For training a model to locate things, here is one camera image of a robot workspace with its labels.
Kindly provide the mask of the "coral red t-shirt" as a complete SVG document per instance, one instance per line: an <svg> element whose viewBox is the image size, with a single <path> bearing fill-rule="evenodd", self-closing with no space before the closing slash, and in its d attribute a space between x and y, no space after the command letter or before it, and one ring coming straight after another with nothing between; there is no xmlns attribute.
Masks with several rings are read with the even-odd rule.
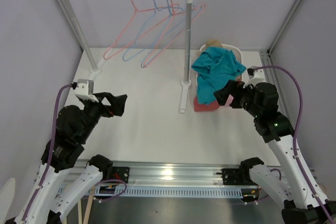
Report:
<svg viewBox="0 0 336 224"><path fill-rule="evenodd" d="M219 108L219 104L218 104L217 101L213 101L209 105L207 105L205 103L200 104L197 96L195 96L193 104L194 104L194 111L195 112L209 112L209 111L215 111Z"/></svg>

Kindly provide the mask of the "pink t-shirt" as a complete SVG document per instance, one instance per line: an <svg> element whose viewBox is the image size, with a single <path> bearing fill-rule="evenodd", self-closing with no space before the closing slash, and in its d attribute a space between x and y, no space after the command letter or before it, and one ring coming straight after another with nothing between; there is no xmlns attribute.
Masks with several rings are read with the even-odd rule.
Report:
<svg viewBox="0 0 336 224"><path fill-rule="evenodd" d="M229 95L229 96L228 96L228 99L227 99L227 101L226 101L226 103L225 103L225 107L229 107L230 104L232 103L233 99L234 99L234 98L233 98L231 95Z"/></svg>

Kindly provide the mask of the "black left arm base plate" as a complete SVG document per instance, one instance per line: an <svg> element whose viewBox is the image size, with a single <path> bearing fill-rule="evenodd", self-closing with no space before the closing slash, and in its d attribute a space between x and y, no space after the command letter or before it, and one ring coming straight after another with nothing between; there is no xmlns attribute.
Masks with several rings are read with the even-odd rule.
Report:
<svg viewBox="0 0 336 224"><path fill-rule="evenodd" d="M130 168L125 166L116 166L108 168L106 174L103 176L105 180L107 179L118 179L124 181L126 184L129 181Z"/></svg>

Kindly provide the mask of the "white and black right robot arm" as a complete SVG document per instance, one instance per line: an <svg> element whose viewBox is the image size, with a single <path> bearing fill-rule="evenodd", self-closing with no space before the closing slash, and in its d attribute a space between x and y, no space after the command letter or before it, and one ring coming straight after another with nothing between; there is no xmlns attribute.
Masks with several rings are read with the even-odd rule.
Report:
<svg viewBox="0 0 336 224"><path fill-rule="evenodd" d="M254 118L254 126L276 156L286 182L274 176L260 158L241 162L239 179L261 186L281 208L284 223L326 223L335 219L335 201L319 187L307 163L300 161L300 148L293 143L294 129L278 110L278 92L271 83L245 85L229 81L214 96L219 105L233 97L230 107L244 109Z"/></svg>

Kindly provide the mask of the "pink wire hanger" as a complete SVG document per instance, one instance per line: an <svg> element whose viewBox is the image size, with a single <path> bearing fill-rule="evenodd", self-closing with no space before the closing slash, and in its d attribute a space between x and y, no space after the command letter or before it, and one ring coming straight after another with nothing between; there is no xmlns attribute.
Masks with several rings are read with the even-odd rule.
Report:
<svg viewBox="0 0 336 224"><path fill-rule="evenodd" d="M179 36L185 30L190 30L190 28L183 28L182 24L187 21L187 18L190 18L190 24L202 14L206 8L205 3L199 5L191 5L190 13L187 14L187 7L180 9L179 6L175 6L173 0L166 0L167 7L169 10L168 21L165 23L162 32L158 36L157 40L154 41L154 44L148 54L143 58L141 62L142 68L147 68L151 65L164 51L166 51L172 43L174 43ZM158 49L158 45L162 42L165 37L172 35L171 40L162 47Z"/></svg>

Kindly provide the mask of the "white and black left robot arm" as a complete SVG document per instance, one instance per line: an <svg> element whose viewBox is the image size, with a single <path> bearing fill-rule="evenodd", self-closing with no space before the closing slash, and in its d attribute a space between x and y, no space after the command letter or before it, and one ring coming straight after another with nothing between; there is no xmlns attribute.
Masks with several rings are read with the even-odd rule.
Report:
<svg viewBox="0 0 336 224"><path fill-rule="evenodd" d="M100 182L123 183L113 171L113 162L97 154L66 191L58 192L99 120L122 116L127 98L126 94L96 93L92 98L79 99L83 109L69 105L58 111L34 189L19 215L5 219L4 223L62 223L93 186Z"/></svg>

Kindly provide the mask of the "teal t-shirt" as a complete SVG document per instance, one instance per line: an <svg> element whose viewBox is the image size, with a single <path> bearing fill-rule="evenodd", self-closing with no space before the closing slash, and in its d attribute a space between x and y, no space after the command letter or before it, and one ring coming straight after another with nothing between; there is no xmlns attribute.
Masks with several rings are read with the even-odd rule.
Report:
<svg viewBox="0 0 336 224"><path fill-rule="evenodd" d="M246 70L233 51L221 47L208 47L192 64L197 72L197 99L199 104L209 105L216 100L214 92L222 89L230 80L236 80Z"/></svg>

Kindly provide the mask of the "tan t-shirt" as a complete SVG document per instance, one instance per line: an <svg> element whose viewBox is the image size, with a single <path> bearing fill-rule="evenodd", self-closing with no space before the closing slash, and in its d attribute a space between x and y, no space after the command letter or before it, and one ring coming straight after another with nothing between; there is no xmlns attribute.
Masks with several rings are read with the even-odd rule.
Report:
<svg viewBox="0 0 336 224"><path fill-rule="evenodd" d="M209 40L203 49L204 73L199 73L199 82L203 80L213 87L223 87L229 80L241 80L246 67L241 63L237 48L223 46L218 40Z"/></svg>

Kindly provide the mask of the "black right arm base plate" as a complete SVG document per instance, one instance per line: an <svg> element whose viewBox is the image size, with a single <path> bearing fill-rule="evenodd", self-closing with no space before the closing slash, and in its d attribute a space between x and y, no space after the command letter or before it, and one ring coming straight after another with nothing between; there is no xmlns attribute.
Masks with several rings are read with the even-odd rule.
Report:
<svg viewBox="0 0 336 224"><path fill-rule="evenodd" d="M216 175L221 175L224 185L229 186L256 186L250 179L249 172L240 168L223 168Z"/></svg>

